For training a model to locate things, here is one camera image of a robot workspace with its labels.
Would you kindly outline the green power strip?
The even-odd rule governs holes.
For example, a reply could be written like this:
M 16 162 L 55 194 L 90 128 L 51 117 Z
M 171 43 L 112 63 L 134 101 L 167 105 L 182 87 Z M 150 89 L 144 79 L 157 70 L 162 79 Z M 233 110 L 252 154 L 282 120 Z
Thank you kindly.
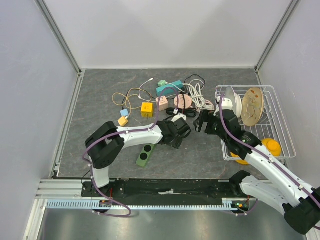
M 143 149 L 141 150 L 141 152 L 139 154 L 139 157 L 136 160 L 136 164 L 139 167 L 144 168 L 147 165 L 155 146 L 156 146 L 155 144 L 146 144 L 143 147 Z

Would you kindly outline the orange charger plug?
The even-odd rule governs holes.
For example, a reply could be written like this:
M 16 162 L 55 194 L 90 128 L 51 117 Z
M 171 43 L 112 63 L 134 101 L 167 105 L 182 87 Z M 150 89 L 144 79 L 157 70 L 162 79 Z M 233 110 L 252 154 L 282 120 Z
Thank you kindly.
M 118 119 L 118 124 L 120 127 L 125 126 L 128 122 L 129 122 L 129 120 L 126 116 L 122 116 Z

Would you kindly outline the yellow cube socket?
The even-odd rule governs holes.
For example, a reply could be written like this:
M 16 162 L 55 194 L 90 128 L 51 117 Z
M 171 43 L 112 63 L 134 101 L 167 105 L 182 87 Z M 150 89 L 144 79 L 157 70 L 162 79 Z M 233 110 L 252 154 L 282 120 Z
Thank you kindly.
M 143 118 L 152 118 L 154 114 L 154 106 L 152 102 L 143 102 L 140 109 Z

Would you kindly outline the pink round socket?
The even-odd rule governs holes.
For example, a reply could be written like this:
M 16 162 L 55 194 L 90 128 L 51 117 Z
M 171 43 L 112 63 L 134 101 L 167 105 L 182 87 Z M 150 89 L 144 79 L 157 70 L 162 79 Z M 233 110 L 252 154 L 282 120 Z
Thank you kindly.
M 190 109 L 193 101 L 187 94 L 179 94 L 173 100 L 174 106 L 178 109 Z

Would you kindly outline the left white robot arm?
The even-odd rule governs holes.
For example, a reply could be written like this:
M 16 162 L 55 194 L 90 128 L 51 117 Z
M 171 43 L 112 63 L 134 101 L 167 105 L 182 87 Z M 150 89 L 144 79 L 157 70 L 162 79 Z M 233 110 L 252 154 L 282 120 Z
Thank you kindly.
M 87 161 L 93 173 L 92 191 L 99 197 L 109 193 L 109 166 L 123 149 L 157 144 L 179 149 L 190 133 L 191 127 L 182 117 L 136 127 L 115 126 L 112 121 L 106 122 L 84 142 L 86 152 L 83 155 L 89 156 Z

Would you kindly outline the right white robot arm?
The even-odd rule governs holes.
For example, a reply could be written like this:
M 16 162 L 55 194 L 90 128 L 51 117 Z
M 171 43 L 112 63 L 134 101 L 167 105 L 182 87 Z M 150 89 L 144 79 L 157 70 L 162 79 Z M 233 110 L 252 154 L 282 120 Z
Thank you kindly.
M 194 121 L 200 132 L 218 136 L 227 148 L 259 170 L 271 183 L 260 182 L 250 173 L 240 171 L 229 184 L 235 197 L 249 195 L 277 210 L 288 225 L 301 235 L 307 234 L 320 222 L 320 189 L 303 181 L 277 160 L 254 134 L 242 129 L 232 110 L 215 113 L 202 110 Z

